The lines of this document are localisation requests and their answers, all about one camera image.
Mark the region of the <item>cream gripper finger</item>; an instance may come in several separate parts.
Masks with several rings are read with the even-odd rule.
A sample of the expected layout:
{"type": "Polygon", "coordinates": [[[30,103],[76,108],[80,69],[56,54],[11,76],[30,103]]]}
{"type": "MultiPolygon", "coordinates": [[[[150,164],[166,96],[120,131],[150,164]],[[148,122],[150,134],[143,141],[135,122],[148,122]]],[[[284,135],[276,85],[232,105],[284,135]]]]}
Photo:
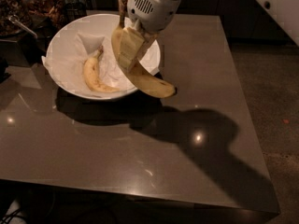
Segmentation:
{"type": "Polygon", "coordinates": [[[153,42],[157,39],[158,34],[150,34],[148,32],[143,32],[142,36],[144,38],[144,43],[141,46],[139,52],[137,53],[137,59],[141,61],[145,54],[147,53],[148,49],[151,47],[153,42]]]}
{"type": "Polygon", "coordinates": [[[144,43],[144,37],[135,29],[125,27],[122,30],[118,54],[118,64],[122,69],[131,69],[144,43]]]}

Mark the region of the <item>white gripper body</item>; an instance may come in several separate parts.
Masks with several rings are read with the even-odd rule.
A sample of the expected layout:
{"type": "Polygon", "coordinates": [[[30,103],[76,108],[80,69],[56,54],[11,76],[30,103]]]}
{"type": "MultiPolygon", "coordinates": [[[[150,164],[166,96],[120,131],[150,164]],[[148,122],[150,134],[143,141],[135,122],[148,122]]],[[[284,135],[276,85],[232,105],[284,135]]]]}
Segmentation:
{"type": "Polygon", "coordinates": [[[131,21],[140,21],[148,33],[164,30],[176,14],[181,0],[128,0],[131,21]]]}

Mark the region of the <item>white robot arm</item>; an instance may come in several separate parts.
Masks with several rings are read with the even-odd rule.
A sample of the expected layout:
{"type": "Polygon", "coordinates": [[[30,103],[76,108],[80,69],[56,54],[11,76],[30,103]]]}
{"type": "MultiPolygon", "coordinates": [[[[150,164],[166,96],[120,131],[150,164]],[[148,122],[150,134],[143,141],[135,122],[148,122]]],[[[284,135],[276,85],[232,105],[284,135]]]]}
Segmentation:
{"type": "Polygon", "coordinates": [[[131,21],[149,33],[165,29],[177,12],[218,15],[228,36],[271,40],[263,21],[270,18],[299,44],[299,0],[120,0],[131,21]]]}

